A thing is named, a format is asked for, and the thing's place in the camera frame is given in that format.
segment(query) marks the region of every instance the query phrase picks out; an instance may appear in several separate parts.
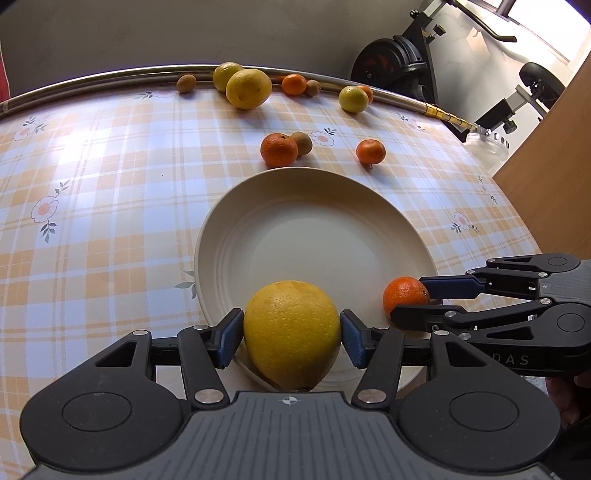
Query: white plate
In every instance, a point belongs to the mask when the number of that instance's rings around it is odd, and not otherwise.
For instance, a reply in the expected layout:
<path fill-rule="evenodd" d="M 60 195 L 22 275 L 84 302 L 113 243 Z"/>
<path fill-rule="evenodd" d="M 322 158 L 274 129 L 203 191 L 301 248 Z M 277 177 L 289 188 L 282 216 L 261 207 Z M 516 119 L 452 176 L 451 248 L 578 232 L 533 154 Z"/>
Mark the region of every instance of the white plate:
<path fill-rule="evenodd" d="M 347 177 L 305 167 L 268 170 L 230 189 L 205 219 L 194 265 L 210 325 L 280 280 L 317 285 L 338 311 L 351 309 L 368 326 L 385 325 L 382 293 L 392 279 L 436 275 L 427 247 L 392 204 Z M 235 358 L 261 385 L 277 390 L 244 343 Z M 398 388 L 421 368 L 403 367 Z M 362 374 L 341 348 L 315 390 L 342 390 L 350 398 Z"/>

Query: orange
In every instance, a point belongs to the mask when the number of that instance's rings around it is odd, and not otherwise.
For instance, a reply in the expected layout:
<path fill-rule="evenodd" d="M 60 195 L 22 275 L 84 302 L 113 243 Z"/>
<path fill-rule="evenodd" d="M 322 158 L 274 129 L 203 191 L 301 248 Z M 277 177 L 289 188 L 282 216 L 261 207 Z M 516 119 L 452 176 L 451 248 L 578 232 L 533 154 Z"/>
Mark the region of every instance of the orange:
<path fill-rule="evenodd" d="M 429 303 L 429 292 L 416 278 L 398 277 L 384 290 L 383 301 L 384 311 L 390 317 L 396 305 L 426 305 Z"/>
<path fill-rule="evenodd" d="M 359 88 L 368 94 L 369 103 L 374 101 L 374 91 L 371 88 L 369 88 L 367 85 L 359 85 Z"/>
<path fill-rule="evenodd" d="M 281 82 L 281 88 L 287 95 L 301 95 L 306 91 L 308 83 L 302 75 L 292 73 L 283 79 Z"/>
<path fill-rule="evenodd" d="M 288 135 L 267 135 L 261 143 L 261 157 L 271 168 L 289 166 L 296 160 L 297 154 L 297 143 Z"/>
<path fill-rule="evenodd" d="M 386 147 L 378 140 L 363 140 L 355 153 L 362 164 L 376 165 L 386 158 Z"/>

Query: yellow lemon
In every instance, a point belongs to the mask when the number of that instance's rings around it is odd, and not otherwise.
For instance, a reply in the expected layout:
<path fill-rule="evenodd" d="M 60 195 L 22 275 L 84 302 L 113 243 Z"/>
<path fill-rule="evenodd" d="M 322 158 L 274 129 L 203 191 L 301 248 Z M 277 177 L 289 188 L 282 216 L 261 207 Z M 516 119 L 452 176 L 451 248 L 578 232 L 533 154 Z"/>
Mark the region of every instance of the yellow lemon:
<path fill-rule="evenodd" d="M 369 104 L 368 94 L 355 85 L 343 88 L 339 93 L 340 107 L 349 113 L 361 113 Z"/>
<path fill-rule="evenodd" d="M 226 97 L 236 108 L 251 110 L 262 105 L 271 94 L 269 76 L 257 69 L 236 72 L 226 85 Z"/>
<path fill-rule="evenodd" d="M 213 71 L 213 86 L 220 92 L 225 93 L 228 80 L 240 70 L 244 70 L 244 67 L 233 61 L 227 61 L 218 65 Z"/>
<path fill-rule="evenodd" d="M 339 314 L 330 297 L 312 284 L 272 283 L 248 302 L 244 340 L 267 378 L 286 390 L 311 390 L 339 353 Z"/>

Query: table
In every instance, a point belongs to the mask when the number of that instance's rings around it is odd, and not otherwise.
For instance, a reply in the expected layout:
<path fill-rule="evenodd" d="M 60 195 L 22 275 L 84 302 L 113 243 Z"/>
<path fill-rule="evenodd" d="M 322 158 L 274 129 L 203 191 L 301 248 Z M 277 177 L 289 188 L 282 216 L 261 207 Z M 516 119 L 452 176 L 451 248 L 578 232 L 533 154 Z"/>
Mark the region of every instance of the table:
<path fill-rule="evenodd" d="M 263 137 L 303 131 L 313 152 L 297 164 L 374 189 L 410 220 L 439 274 L 487 258 L 539 250 L 494 181 L 439 121 L 374 102 L 352 116 L 333 93 L 289 98 L 275 90 L 256 110 L 235 110 L 210 84 L 117 87 L 0 121 L 0 478 L 33 465 L 18 429 L 30 396 L 135 329 L 174 336 L 204 322 L 193 253 L 209 209 L 266 169 Z M 360 140 L 386 160 L 365 170 Z M 480 296 L 468 309 L 514 300 Z M 256 389 L 233 365 L 230 396 Z M 178 370 L 159 383 L 182 393 Z"/>

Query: handlebar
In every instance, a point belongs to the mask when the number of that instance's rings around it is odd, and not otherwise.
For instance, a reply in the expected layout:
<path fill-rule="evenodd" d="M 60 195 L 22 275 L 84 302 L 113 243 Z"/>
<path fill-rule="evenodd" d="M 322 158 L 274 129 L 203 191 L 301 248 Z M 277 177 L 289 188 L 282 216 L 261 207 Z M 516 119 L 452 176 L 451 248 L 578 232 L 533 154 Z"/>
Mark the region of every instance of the handlebar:
<path fill-rule="evenodd" d="M 476 25 L 480 26 L 486 33 L 488 33 L 495 40 L 510 43 L 517 42 L 517 38 L 513 35 L 498 35 L 495 32 L 493 32 L 491 28 L 488 25 L 486 25 L 480 18 L 478 18 L 471 10 L 468 10 L 466 7 L 464 7 L 464 5 L 457 2 L 456 0 L 446 0 L 446 2 L 452 7 L 456 7 L 460 12 L 469 17 Z"/>

